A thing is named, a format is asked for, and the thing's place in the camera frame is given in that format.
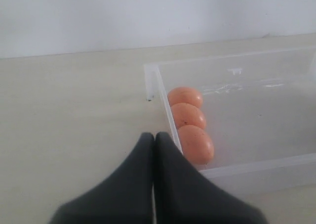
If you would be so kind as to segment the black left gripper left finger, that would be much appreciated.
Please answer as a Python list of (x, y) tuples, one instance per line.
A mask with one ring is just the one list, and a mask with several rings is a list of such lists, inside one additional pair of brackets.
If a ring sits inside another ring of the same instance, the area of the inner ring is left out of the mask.
[(52, 224), (152, 224), (154, 136), (142, 133), (105, 180), (55, 212)]

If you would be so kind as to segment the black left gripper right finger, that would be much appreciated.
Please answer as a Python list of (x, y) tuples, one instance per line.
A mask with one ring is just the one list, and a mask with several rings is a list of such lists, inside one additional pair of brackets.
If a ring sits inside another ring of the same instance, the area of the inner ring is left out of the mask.
[(156, 135), (154, 194), (159, 224), (266, 224), (264, 214), (198, 172), (168, 133)]

